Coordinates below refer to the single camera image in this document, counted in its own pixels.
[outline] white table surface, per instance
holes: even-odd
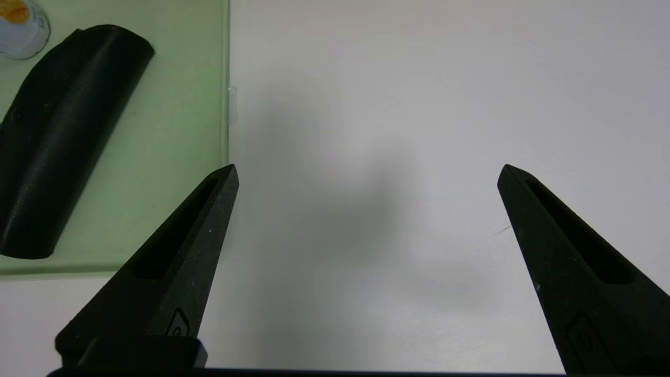
[[[561,372],[504,230],[505,163],[670,290],[669,2],[231,10],[241,187],[200,330],[209,366]],[[6,366],[17,352],[56,367],[44,343],[103,282],[3,282],[2,302],[36,293],[0,312],[0,339],[23,336],[0,343],[2,374],[25,371]]]

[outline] black curved object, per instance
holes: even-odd
[[[100,25],[76,30],[30,71],[0,127],[0,254],[54,252],[152,56],[142,37]]]

